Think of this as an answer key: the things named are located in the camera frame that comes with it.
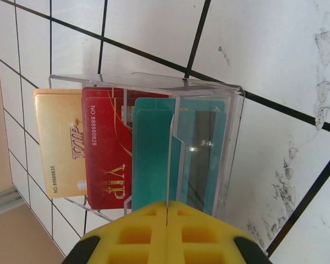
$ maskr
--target red vip card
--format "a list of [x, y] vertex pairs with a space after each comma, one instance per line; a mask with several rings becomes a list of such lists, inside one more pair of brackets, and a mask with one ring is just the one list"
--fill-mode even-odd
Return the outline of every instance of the red vip card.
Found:
[[123, 95], [123, 89], [118, 88], [86, 87], [82, 92], [88, 202], [96, 210], [124, 208], [131, 195], [131, 127], [136, 99], [168, 97], [129, 90], [125, 108]]

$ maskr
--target gold vip card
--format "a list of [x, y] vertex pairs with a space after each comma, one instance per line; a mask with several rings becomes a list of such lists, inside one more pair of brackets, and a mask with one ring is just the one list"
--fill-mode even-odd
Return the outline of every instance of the gold vip card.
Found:
[[47, 195], [87, 194], [81, 90], [33, 92]]

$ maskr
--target white tile wall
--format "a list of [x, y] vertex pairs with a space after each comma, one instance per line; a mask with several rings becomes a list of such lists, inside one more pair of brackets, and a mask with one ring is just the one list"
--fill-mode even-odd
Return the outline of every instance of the white tile wall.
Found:
[[[12, 180], [65, 255], [84, 231], [107, 221], [91, 212], [86, 215], [84, 209], [64, 199], [54, 199], [52, 206], [44, 193], [31, 94], [36, 86], [48, 87], [51, 72], [94, 74], [100, 65], [101, 73], [137, 71], [183, 77], [181, 67], [188, 64], [199, 27], [202, 35], [193, 68], [187, 72], [242, 85], [268, 99], [267, 104], [271, 100], [312, 118], [319, 109], [327, 110], [325, 120], [330, 122], [330, 0], [212, 0], [200, 26], [203, 7], [208, 4], [204, 0], [16, 3], [28, 10], [18, 6], [15, 16], [15, 2], [0, 0], [0, 76]], [[102, 40], [106, 42], [100, 56]], [[170, 63], [159, 64], [152, 56]], [[80, 84], [57, 80], [52, 86], [80, 88]], [[268, 248], [310, 194], [309, 188], [329, 160], [329, 132], [246, 100], [222, 212], [225, 220]], [[84, 201], [84, 197], [71, 199]], [[117, 219], [123, 212], [102, 213]], [[274, 263], [330, 263], [330, 178], [271, 259]]]

